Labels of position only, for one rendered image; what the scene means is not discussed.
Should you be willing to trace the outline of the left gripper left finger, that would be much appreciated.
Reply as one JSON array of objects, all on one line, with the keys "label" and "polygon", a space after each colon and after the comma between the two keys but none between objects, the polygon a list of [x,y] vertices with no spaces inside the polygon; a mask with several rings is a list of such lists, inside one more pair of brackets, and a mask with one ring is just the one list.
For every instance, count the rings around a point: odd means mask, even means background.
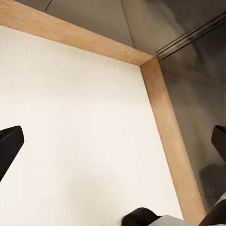
[{"label": "left gripper left finger", "polygon": [[0,181],[24,144],[21,126],[0,130]]}]

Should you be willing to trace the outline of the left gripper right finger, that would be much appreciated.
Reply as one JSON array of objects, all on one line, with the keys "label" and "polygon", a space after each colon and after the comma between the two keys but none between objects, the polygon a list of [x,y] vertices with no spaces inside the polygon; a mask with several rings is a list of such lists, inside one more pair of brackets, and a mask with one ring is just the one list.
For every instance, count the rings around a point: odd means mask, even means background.
[{"label": "left gripper right finger", "polygon": [[212,132],[211,142],[226,163],[226,127],[216,125]]}]

